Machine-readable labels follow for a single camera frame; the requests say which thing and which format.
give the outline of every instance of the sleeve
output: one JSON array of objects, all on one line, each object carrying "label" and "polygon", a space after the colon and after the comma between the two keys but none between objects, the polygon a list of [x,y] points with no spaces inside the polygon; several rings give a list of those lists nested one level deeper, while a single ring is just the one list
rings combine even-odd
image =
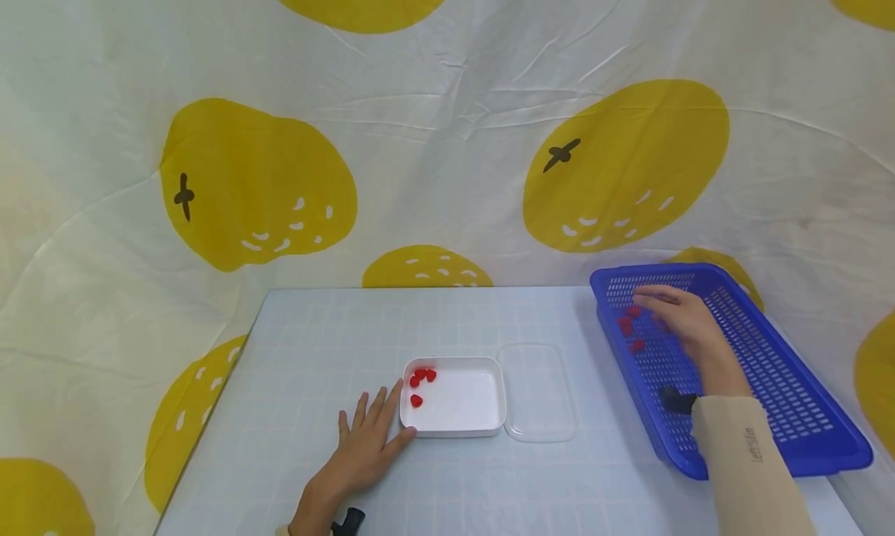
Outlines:
[{"label": "sleeve", "polygon": [[817,534],[758,400],[697,399],[693,435],[708,465],[720,535]]}]

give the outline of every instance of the human hand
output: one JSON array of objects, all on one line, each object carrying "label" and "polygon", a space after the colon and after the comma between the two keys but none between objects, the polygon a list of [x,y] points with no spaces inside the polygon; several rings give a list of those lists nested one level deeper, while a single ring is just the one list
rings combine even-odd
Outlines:
[{"label": "human hand", "polygon": [[642,285],[634,290],[634,302],[675,332],[707,395],[752,396],[736,354],[701,297],[670,285]]},{"label": "human hand", "polygon": [[342,501],[378,482],[416,437],[416,428],[410,427],[388,442],[388,429],[395,418],[403,382],[400,378],[395,383],[388,400],[386,388],[379,388],[369,411],[367,400],[370,395],[360,395],[351,428],[345,410],[338,412],[338,447],[305,486],[295,516],[289,523],[290,535],[331,534],[329,525]]},{"label": "human hand", "polygon": [[317,477],[343,499],[378,482],[416,437],[416,428],[410,427],[388,442],[388,429],[395,418],[403,382],[399,379],[395,383],[388,399],[386,388],[379,388],[369,411],[370,395],[360,395],[351,428],[345,411],[338,414],[338,447]]}]

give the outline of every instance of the blue basket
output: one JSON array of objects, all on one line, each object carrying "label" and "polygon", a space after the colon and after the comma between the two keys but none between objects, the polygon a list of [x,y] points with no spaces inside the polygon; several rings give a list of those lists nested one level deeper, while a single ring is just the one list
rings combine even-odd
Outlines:
[{"label": "blue basket", "polygon": [[767,411],[774,440],[794,477],[870,466],[873,453],[864,435],[727,272],[712,264],[597,270],[590,276],[597,316],[660,460],[690,478],[709,477],[690,435],[693,420],[666,412],[660,400],[661,388],[668,385],[682,394],[702,394],[693,363],[677,337],[662,331],[647,310],[634,320],[634,337],[646,343],[642,352],[631,354],[616,322],[634,304],[634,288],[648,284],[673,285],[702,297]]}]

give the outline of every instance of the transparent lid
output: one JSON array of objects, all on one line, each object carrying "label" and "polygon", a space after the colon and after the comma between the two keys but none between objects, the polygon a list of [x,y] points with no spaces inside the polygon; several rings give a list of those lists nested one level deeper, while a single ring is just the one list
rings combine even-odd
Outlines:
[{"label": "transparent lid", "polygon": [[559,350],[511,343],[498,351],[507,387],[504,428],[517,441],[557,443],[575,437],[578,422]]}]

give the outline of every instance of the finger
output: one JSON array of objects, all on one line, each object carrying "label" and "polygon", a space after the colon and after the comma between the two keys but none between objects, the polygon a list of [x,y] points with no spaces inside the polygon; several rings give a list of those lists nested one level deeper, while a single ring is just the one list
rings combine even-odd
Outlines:
[{"label": "finger", "polygon": [[382,460],[385,463],[386,467],[392,465],[394,461],[399,457],[399,455],[407,448],[408,444],[416,438],[416,427],[408,426],[408,428],[402,429],[401,432],[395,435],[393,440],[389,441],[386,444],[386,447],[382,449]]},{"label": "finger", "polygon": [[345,410],[338,411],[338,444],[341,444],[348,437],[348,414]]},{"label": "finger", "polygon": [[659,297],[669,303],[680,305],[684,299],[687,299],[689,292],[682,289],[671,287],[670,285],[641,285],[634,290],[635,295],[647,295],[650,297]]},{"label": "finger", "polygon": [[382,407],[382,413],[379,414],[379,418],[377,419],[376,424],[379,426],[379,429],[382,429],[383,432],[383,441],[388,434],[388,428],[391,426],[392,420],[395,418],[395,410],[397,409],[397,402],[399,402],[399,400],[401,399],[401,387],[403,385],[404,379],[397,379],[394,387],[392,387],[391,394],[388,395],[386,404]]},{"label": "finger", "polygon": [[678,311],[678,306],[674,303],[667,303],[649,295],[636,294],[634,302],[643,308],[648,308],[653,312],[653,318],[661,320],[668,320],[674,312]]},{"label": "finger", "polygon": [[354,419],[351,420],[351,429],[355,430],[359,426],[364,425],[364,418],[367,417],[367,400],[370,398],[369,393],[360,395],[357,401],[357,409],[354,410]]},{"label": "finger", "polygon": [[376,425],[376,419],[379,417],[379,413],[382,412],[382,403],[384,401],[386,401],[386,388],[381,387],[376,394],[376,399],[373,400],[373,404],[370,406],[370,411],[367,412],[367,418],[364,420],[364,425],[367,423]]}]

